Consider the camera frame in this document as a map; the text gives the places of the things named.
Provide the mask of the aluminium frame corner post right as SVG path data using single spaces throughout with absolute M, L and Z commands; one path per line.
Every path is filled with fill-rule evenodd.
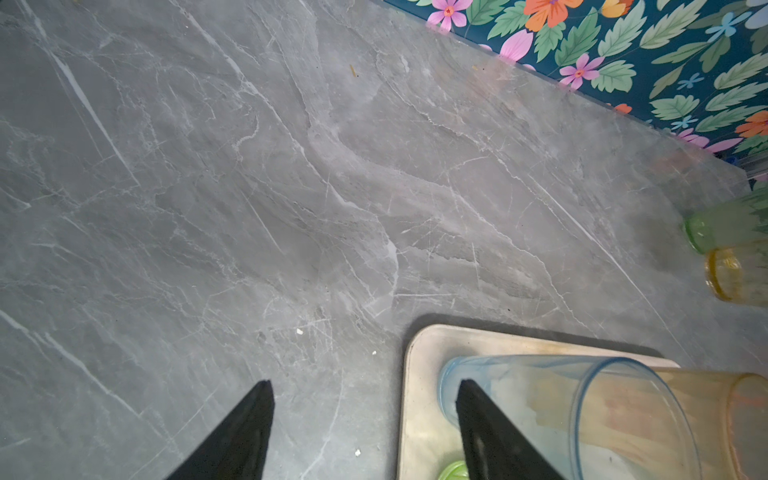
M 745 171 L 748 179 L 757 179 L 766 175 L 768 170 L 768 151 L 747 155 L 740 160 L 739 166 Z

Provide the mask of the green tall plastic tumbler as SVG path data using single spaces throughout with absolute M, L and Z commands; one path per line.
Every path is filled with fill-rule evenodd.
M 469 472 L 466 463 L 458 460 L 450 463 L 437 477 L 438 480 L 469 480 Z

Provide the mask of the blue tall plastic tumbler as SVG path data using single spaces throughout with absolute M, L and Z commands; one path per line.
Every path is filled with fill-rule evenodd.
M 473 380 L 566 479 L 699 479 L 692 431 L 668 385 L 626 357 L 457 357 L 442 368 L 438 399 L 455 402 Z

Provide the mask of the amber short plastic cup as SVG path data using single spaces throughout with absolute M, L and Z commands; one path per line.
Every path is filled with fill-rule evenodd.
M 706 255 L 706 283 L 721 301 L 767 306 L 767 240 L 716 248 Z

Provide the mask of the yellow tall plastic tumbler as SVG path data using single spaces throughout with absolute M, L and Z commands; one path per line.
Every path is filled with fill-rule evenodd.
M 767 478 L 767 379 L 657 368 L 691 427 L 704 479 Z

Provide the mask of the beige plastic tray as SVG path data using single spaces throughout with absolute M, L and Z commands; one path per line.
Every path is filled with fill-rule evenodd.
M 654 350 L 590 342 L 585 337 L 547 339 L 543 333 L 502 333 L 447 324 L 426 326 L 405 351 L 398 479 L 436 479 L 462 456 L 459 430 L 444 417 L 438 402 L 439 374 L 449 360 L 477 355 L 621 356 L 649 367 L 679 366 Z

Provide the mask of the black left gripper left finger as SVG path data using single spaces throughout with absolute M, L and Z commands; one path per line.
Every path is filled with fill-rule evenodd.
M 258 382 L 168 480 L 260 480 L 275 411 L 270 381 Z

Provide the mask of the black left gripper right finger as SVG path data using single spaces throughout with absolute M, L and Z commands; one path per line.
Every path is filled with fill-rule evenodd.
M 456 412 L 471 480 L 562 477 L 475 381 L 460 383 Z

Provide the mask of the light green short plastic cup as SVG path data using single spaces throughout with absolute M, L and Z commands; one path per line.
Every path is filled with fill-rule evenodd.
M 691 215 L 683 223 L 692 247 L 701 254 L 767 238 L 767 188 Z

